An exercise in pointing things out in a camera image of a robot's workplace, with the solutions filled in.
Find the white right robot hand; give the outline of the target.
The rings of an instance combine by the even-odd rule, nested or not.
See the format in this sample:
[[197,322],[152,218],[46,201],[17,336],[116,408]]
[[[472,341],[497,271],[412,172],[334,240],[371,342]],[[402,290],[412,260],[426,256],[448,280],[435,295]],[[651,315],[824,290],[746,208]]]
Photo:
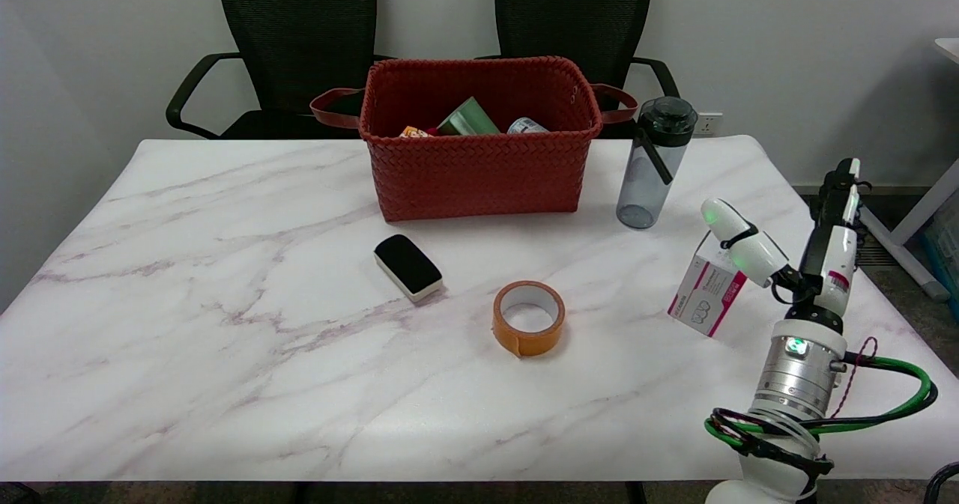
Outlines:
[[860,160],[846,158],[826,173],[818,194],[809,204],[813,228],[798,267],[765,231],[749,222],[722,199],[703,201],[700,213],[719,247],[748,279],[771,288],[778,302],[778,289],[792,293],[787,318],[822,324],[843,333],[843,316],[850,289],[859,235],[854,228],[859,217]]

